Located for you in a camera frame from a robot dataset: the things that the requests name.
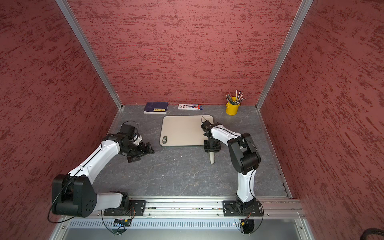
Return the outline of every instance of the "mounting plate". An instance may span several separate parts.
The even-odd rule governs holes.
[[[135,217],[141,217],[143,216],[144,210],[145,210],[145,200],[129,200],[129,203],[131,205],[131,212],[128,212],[128,214],[122,215],[122,210],[119,209],[105,209],[104,210],[104,216],[133,216],[133,213],[136,212]]]
[[[240,213],[238,213],[235,208],[235,204],[236,201],[223,201],[223,212],[225,217],[244,217],[244,215],[240,215]],[[252,207],[251,210],[251,217],[263,216],[262,206],[259,201],[256,200],[256,205]]]

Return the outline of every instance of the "vent grille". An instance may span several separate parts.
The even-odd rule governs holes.
[[[105,225],[113,227],[114,219],[105,219]],[[75,219],[69,228],[105,228],[101,219]],[[240,228],[238,219],[134,219],[129,228],[136,229],[237,229]]]

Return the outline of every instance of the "dark blue book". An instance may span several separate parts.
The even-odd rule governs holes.
[[[145,105],[144,113],[166,114],[168,102],[148,102]]]

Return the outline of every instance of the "book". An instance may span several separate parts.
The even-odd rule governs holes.
[[[179,104],[179,110],[203,110],[199,104]]]
[[[166,114],[168,102],[147,102],[144,113]]]

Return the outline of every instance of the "beige cutting board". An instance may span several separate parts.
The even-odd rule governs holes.
[[[211,124],[214,123],[211,115],[165,116],[161,127],[160,145],[202,146],[208,138],[201,129],[201,117],[205,117]]]

